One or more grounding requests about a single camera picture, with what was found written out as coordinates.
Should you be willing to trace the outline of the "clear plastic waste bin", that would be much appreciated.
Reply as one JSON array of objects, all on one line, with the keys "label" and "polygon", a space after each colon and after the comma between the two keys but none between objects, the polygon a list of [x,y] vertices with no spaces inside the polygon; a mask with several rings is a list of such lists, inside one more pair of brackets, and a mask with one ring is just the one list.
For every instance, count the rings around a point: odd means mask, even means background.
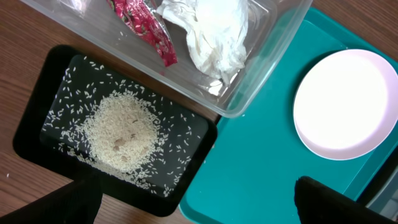
[{"label": "clear plastic waste bin", "polygon": [[58,1],[28,5],[220,115],[252,102],[311,0]]}]

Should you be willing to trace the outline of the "white paper napkin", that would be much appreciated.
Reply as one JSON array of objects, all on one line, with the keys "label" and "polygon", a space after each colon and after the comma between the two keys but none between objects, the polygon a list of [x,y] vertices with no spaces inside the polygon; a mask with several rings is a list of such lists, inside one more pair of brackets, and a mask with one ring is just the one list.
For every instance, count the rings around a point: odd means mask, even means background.
[{"label": "white paper napkin", "polygon": [[245,67],[247,0],[163,0],[157,13],[186,31],[190,57],[200,72],[229,86]]}]

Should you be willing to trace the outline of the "grey plastic dish rack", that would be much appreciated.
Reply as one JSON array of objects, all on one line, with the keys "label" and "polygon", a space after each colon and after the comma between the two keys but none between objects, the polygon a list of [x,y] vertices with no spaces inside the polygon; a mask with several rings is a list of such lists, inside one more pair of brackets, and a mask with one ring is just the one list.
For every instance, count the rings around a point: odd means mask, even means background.
[{"label": "grey plastic dish rack", "polygon": [[397,223],[397,149],[383,163],[357,202]]}]

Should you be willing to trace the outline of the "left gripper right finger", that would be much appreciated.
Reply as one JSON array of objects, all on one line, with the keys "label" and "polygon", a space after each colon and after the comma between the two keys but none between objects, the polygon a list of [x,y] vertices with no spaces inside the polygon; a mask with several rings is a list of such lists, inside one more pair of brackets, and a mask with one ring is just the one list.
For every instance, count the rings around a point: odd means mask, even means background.
[{"label": "left gripper right finger", "polygon": [[296,180],[294,202],[301,224],[395,224],[308,176]]}]

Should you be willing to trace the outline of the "red foil wrapper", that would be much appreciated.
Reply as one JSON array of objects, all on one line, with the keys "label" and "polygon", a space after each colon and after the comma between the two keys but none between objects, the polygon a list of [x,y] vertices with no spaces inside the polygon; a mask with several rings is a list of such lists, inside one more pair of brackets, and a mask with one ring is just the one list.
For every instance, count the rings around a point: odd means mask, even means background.
[{"label": "red foil wrapper", "polygon": [[155,1],[107,0],[107,3],[133,33],[155,48],[166,67],[178,62],[164,20],[156,12]]}]

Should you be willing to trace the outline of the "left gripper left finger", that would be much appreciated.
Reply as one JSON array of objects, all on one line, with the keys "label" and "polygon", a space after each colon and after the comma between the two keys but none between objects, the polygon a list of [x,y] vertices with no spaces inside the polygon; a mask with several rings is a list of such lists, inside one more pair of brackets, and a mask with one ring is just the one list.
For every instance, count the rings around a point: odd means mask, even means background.
[{"label": "left gripper left finger", "polygon": [[1,223],[93,224],[101,206],[100,180],[91,175],[1,217]]}]

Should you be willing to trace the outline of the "teal plastic serving tray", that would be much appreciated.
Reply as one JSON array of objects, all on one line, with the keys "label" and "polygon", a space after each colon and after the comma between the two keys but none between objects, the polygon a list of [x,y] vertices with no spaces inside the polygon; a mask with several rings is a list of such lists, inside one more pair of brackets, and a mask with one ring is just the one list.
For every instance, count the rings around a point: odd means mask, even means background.
[{"label": "teal plastic serving tray", "polygon": [[374,47],[311,8],[284,56],[243,115],[222,118],[218,138],[180,202],[195,223],[298,223],[296,180],[307,175],[356,200],[397,147],[397,131],[357,159],[310,152],[294,128],[295,90],[322,57]]}]

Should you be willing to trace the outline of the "black plastic tray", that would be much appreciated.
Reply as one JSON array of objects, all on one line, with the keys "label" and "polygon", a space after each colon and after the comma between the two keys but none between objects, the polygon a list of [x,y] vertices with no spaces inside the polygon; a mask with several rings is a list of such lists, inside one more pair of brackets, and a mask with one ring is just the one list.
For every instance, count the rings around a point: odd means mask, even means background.
[{"label": "black plastic tray", "polygon": [[[133,181],[92,166],[75,126],[112,93],[132,93],[157,117],[162,147]],[[13,140],[22,158],[76,180],[97,175],[106,195],[158,217],[174,212],[217,137],[215,124],[68,45],[52,48]]]}]

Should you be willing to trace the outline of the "white rice pile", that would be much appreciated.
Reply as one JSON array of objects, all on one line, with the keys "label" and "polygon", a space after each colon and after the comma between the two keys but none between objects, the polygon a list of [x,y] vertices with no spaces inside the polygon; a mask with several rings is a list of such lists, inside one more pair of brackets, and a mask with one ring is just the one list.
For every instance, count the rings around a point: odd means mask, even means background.
[{"label": "white rice pile", "polygon": [[205,118],[83,55],[72,58],[40,141],[169,197],[208,131]]}]

